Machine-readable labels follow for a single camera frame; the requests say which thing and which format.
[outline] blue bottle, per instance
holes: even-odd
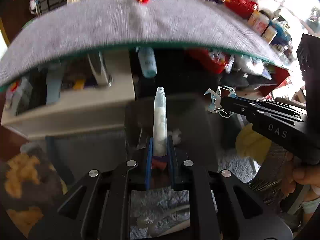
[[[157,74],[157,65],[153,49],[141,47],[138,51],[138,58],[143,76],[145,78],[155,77]]]

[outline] red container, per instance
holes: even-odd
[[[187,53],[194,59],[198,60],[201,65],[208,71],[220,74],[228,65],[230,56],[225,55],[226,61],[220,64],[216,59],[212,59],[207,49],[187,49]]]
[[[231,0],[224,3],[230,10],[240,15],[243,19],[249,19],[254,10],[258,9],[258,4],[250,0]]]

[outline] bottle neck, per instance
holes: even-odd
[[[164,89],[163,87],[158,87],[156,95],[164,95]]]

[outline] wall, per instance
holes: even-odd
[[[4,0],[1,3],[0,17],[9,42],[21,31],[34,15],[29,11],[30,0]]]

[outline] floor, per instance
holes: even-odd
[[[0,115],[5,102],[5,93],[0,94]],[[6,162],[20,153],[20,146],[28,140],[0,126],[0,160]]]

